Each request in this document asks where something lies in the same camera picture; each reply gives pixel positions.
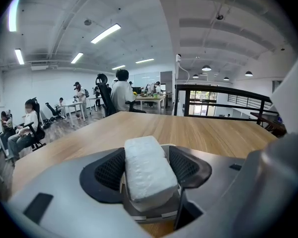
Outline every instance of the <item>white sponge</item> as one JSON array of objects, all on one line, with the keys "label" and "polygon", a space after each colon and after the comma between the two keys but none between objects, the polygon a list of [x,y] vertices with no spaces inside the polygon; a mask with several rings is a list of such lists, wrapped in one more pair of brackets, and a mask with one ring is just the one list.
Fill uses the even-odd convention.
[{"label": "white sponge", "polygon": [[177,190],[177,178],[153,136],[125,142],[128,197],[140,212],[165,204]]}]

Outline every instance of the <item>office chair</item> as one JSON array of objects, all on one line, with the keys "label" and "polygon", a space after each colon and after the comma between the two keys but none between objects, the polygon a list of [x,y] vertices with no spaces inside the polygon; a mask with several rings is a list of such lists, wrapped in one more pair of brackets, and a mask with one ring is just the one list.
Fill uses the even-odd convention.
[{"label": "office chair", "polygon": [[56,119],[61,118],[60,116],[61,110],[58,110],[57,107],[56,107],[56,110],[54,110],[48,102],[45,103],[45,105],[52,111],[52,115],[54,115]]},{"label": "office chair", "polygon": [[42,124],[41,124],[41,122],[40,122],[40,104],[38,103],[36,97],[33,98],[33,99],[31,99],[31,100],[32,100],[33,109],[36,111],[36,114],[37,114],[37,116],[38,116],[38,128],[37,128],[36,131],[34,131],[34,129],[33,129],[33,127],[32,127],[33,122],[31,122],[31,123],[29,123],[29,124],[24,124],[24,123],[22,123],[22,124],[20,124],[20,125],[23,126],[23,128],[24,128],[24,127],[29,127],[30,130],[31,130],[31,132],[33,133],[33,136],[34,136],[34,137],[32,137],[31,142],[29,142],[29,143],[25,146],[25,148],[31,146],[31,147],[32,147],[32,151],[34,152],[34,151],[36,151],[37,149],[39,149],[39,148],[45,146],[46,143],[43,143],[43,144],[42,144],[42,143],[40,142],[40,140],[43,139],[43,138],[45,137],[45,132],[44,132],[44,130],[42,129],[42,127],[41,127]]},{"label": "office chair", "polygon": [[[107,83],[107,76],[105,74],[98,74],[96,78],[96,85],[98,86],[100,96],[104,102],[103,106],[105,109],[105,117],[108,117],[108,116],[111,116],[112,114],[117,113],[117,110],[115,109],[114,104],[111,101],[106,83]],[[135,101],[126,102],[126,104],[129,104],[129,111],[133,109],[134,103]]]}]

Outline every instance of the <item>white ceiling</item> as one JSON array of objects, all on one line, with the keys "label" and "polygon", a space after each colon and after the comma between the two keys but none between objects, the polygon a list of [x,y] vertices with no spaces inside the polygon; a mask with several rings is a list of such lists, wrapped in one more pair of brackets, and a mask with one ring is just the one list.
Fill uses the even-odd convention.
[{"label": "white ceiling", "polygon": [[[152,65],[174,64],[177,52],[191,76],[209,65],[212,71],[203,79],[222,81],[225,76],[234,80],[263,54],[267,58],[281,48],[298,53],[293,27],[273,0],[175,0],[176,6],[169,8],[165,1],[20,0],[18,31],[7,31],[6,18],[0,24],[0,66],[20,67],[16,48],[21,48],[25,62],[106,72],[122,64],[142,68],[146,64],[135,61],[148,58],[155,59]],[[223,20],[215,19],[218,12]],[[170,17],[177,24],[170,24]],[[87,19],[90,26],[84,25]],[[96,45],[90,42],[115,23],[122,28]],[[78,52],[83,57],[70,64]]]}]

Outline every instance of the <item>backpack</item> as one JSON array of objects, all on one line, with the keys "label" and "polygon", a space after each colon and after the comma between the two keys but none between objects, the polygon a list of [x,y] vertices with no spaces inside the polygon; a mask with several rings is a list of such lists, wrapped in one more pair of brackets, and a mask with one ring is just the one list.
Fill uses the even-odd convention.
[{"label": "backpack", "polygon": [[89,92],[87,91],[87,89],[85,89],[85,96],[86,96],[86,98],[89,97]]}]

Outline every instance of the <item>black metal railing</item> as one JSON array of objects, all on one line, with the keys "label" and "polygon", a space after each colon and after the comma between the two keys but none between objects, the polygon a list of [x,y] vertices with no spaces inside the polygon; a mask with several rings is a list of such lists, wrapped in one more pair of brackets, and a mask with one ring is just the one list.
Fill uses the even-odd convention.
[{"label": "black metal railing", "polygon": [[[184,103],[184,116],[185,117],[203,117],[203,118],[212,118],[212,119],[230,119],[230,120],[247,120],[247,121],[256,121],[257,124],[260,124],[260,119],[243,119],[243,118],[227,118],[227,117],[214,117],[214,116],[197,116],[190,115],[189,108],[190,105],[203,105],[203,106],[214,106],[214,107],[224,107],[224,108],[238,108],[246,109],[252,111],[258,111],[259,115],[263,112],[270,112],[278,114],[278,112],[270,111],[268,108],[271,107],[272,101],[269,97],[247,92],[243,90],[238,90],[229,87],[221,86],[211,86],[211,85],[176,85],[176,95],[175,95],[175,107],[174,115],[177,115],[178,100],[179,100],[179,91],[185,91],[185,103]],[[217,104],[213,101],[203,102],[197,99],[191,99],[191,91],[205,91],[205,92],[216,92],[216,93],[225,93],[228,94],[227,101],[232,102],[235,105],[224,105]]]}]

